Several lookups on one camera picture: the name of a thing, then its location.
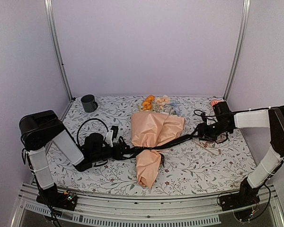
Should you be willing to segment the peach wrapping paper sheet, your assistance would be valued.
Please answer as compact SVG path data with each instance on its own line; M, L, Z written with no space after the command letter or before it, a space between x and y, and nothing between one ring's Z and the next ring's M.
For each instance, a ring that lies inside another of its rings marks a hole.
M185 118L156 112L136 112L131 117L131 139L135 147L163 145L179 138ZM136 157L137 181L140 186L152 188L161 164L157 150L144 150Z

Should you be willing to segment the black printed ribbon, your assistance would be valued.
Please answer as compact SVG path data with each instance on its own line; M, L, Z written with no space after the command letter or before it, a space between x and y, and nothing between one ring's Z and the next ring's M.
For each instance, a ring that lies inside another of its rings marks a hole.
M137 147L137 146L132 147L125 153L125 154L131 154L131 155L129 157L122 156L121 160L128 160L128 159L135 158L138 154L140 154L144 150L164 150L164 149L168 149L168 148L177 146L179 144L182 144L188 140L197 139L197 138L199 138L197 135L194 135L193 133L191 133L191 134L185 134L170 142L167 142L163 145L159 145L155 147Z

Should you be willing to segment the orange fake flower stem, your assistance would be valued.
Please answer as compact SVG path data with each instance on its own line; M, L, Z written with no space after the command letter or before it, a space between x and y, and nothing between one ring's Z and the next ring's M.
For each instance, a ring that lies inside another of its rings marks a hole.
M171 106L171 99L167 95L154 96L149 95L140 105L137 105L139 112L155 112L171 114L173 107Z

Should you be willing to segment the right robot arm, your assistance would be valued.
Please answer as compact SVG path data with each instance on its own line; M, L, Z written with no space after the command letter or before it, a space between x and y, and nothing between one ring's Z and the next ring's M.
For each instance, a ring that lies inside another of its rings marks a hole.
M235 196L235 202L239 206L246 206L284 163L284 105L233 112L227 102L219 101L212 107L214 123L207 123L208 116L200 114L204 122L196 128L199 138L215 141L224 133L231 134L240 130L247 142L252 141L252 131L264 133L255 138L268 142L265 146L267 152L261 152L262 159L241 182L240 192Z

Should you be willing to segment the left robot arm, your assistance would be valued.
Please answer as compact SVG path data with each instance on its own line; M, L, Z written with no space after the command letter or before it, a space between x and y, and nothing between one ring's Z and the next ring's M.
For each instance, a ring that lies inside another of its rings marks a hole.
M20 140L24 145L23 159L40 188L42 197L50 204L57 205L61 195L57 191L48 162L47 146L50 144L64 156L67 163L78 172L84 172L104 164L109 159L122 160L130 147L122 137L118 141L118 127L105 127L106 135L92 133L79 144L54 111L48 110L26 115L19 121Z

